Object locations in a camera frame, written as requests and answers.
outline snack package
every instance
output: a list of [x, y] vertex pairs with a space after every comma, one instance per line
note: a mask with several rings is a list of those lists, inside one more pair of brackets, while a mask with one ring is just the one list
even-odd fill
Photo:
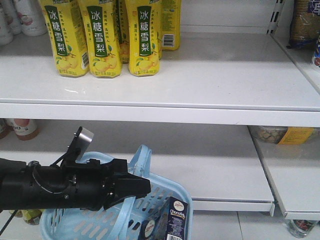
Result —
[[120, 57], [123, 64], [129, 62], [129, 21], [125, 0], [115, 1], [115, 23], [120, 45]]
[[129, 20], [131, 74], [155, 75], [160, 69], [158, 32], [161, 25], [161, 1], [125, 0]]
[[78, 2], [39, 0], [59, 74], [80, 77], [89, 71], [88, 50]]
[[314, 43], [320, 33], [320, 0], [295, 0], [290, 26], [291, 48]]
[[320, 136], [318, 127], [249, 126], [253, 137], [266, 143], [300, 145]]
[[116, 0], [78, 0], [88, 45], [90, 72], [97, 78], [120, 75], [122, 61], [115, 28]]

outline yellow bottle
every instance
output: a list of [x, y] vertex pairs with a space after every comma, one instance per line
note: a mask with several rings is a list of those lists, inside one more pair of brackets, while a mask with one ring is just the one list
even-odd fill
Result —
[[76, 0], [39, 0], [50, 35], [56, 68], [65, 77], [89, 71], [88, 49]]
[[129, 70], [138, 77], [155, 75], [160, 68], [159, 0], [125, 0], [130, 35]]
[[114, 78], [122, 61], [115, 29], [115, 0], [78, 0], [88, 45], [90, 72], [97, 78]]
[[162, 49], [180, 47], [181, 0], [162, 0]]
[[120, 44], [120, 57], [123, 64], [129, 62], [129, 22], [125, 0], [116, 0], [115, 23]]

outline product box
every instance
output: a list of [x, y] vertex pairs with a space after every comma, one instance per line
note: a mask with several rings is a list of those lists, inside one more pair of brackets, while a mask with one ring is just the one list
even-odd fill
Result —
[[249, 126], [253, 137], [266, 143], [300, 145], [320, 137], [318, 127]]
[[159, 210], [152, 240], [185, 240], [188, 204], [169, 197]]

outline plastic shopping basket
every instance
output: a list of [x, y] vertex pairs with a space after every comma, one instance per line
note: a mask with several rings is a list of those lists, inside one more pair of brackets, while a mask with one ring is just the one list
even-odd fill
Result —
[[[110, 162], [113, 157], [87, 152], [89, 159]], [[150, 180], [151, 192], [144, 198], [129, 197], [106, 210], [47, 209], [41, 216], [44, 240], [137, 240], [144, 220], [158, 211], [169, 197], [188, 203], [185, 240], [191, 240], [193, 203], [190, 194], [178, 183], [150, 172], [151, 150], [141, 145], [128, 164], [128, 171]]]

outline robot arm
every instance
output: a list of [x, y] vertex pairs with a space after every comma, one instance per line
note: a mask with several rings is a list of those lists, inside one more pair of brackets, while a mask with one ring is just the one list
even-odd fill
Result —
[[77, 163], [93, 133], [80, 127], [67, 152], [50, 166], [32, 161], [0, 158], [0, 210], [82, 208], [93, 211], [143, 198], [151, 191], [150, 181], [128, 173], [127, 161], [113, 159], [101, 164], [90, 159]]

